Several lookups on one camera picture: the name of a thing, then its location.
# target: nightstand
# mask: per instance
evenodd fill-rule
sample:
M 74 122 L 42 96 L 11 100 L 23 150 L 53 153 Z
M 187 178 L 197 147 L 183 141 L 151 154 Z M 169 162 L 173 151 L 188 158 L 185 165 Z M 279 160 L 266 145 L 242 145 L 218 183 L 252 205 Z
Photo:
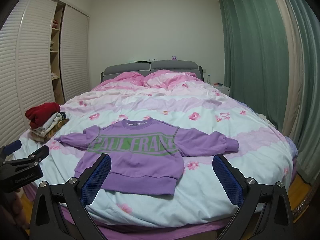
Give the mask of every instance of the nightstand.
M 220 92 L 222 94 L 225 94 L 227 96 L 229 96 L 229 93 L 230 93 L 230 88 L 226 87 L 226 86 L 215 86 L 215 85 L 212 85 L 214 88 L 220 90 Z

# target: wooden floor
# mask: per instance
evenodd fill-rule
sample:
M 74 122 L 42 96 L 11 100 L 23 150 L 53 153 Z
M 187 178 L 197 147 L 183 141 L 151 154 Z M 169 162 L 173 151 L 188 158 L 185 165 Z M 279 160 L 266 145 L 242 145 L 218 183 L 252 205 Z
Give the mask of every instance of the wooden floor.
M 306 196 L 306 194 L 310 189 L 311 189 L 311 186 L 304 183 L 303 180 L 300 178 L 300 176 L 297 175 L 294 182 L 291 184 L 289 188 L 289 193 L 288 193 L 292 210 L 300 204 L 300 202 L 303 200 L 303 198 Z M 30 202 L 25 195 L 21 197 L 21 200 L 22 200 L 24 211 L 26 213 L 27 221 L 30 222 L 32 202 Z M 252 218 L 252 223 L 250 223 L 248 230 L 245 233 L 242 240 L 247 240 L 251 237 L 251 232 L 254 229 L 255 221 L 258 218 L 259 218 L 258 215 L 255 215 Z M 204 232 L 197 235 L 182 238 L 181 240 L 214 240 L 214 239 L 216 239 L 216 232 Z

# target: blue gripper pad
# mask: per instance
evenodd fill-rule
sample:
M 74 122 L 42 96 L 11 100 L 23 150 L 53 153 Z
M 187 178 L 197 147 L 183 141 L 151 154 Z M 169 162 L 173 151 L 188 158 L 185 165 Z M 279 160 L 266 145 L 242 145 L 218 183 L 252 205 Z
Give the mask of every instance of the blue gripper pad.
M 212 168 L 231 203 L 240 207 L 244 201 L 242 187 L 217 155 L 212 160 Z
M 106 155 L 82 187 L 80 202 L 84 207 L 92 204 L 110 169 L 111 158 Z

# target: green curtain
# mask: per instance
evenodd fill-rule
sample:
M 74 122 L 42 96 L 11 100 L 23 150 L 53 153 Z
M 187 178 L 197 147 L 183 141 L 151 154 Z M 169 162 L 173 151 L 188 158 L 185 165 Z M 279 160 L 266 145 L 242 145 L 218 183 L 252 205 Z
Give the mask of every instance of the green curtain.
M 289 0 L 299 26 L 303 48 L 302 100 L 293 141 L 299 156 L 298 171 L 314 182 L 320 171 L 320 22 L 305 0 Z
M 230 96 L 282 130 L 289 54 L 276 0 L 219 0 L 225 37 L 225 85 Z

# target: gray headboard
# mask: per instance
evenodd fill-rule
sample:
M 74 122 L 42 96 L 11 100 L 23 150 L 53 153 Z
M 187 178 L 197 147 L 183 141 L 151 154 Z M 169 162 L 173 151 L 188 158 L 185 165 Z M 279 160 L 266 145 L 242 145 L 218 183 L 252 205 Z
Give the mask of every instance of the gray headboard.
M 151 64 L 147 62 L 142 63 L 127 63 L 121 65 L 114 65 L 107 67 L 104 72 L 101 73 L 100 82 L 102 83 L 105 80 L 109 80 L 115 78 L 119 74 L 128 71 L 135 71 L 140 73 L 143 76 L 147 76 L 150 73 L 156 72 L 160 69 L 167 69 L 171 71 L 178 72 L 192 72 L 195 73 L 197 78 L 203 79 L 203 71 L 202 67 L 198 66 L 193 61 L 185 61 L 185 60 L 159 60 L 151 62 Z

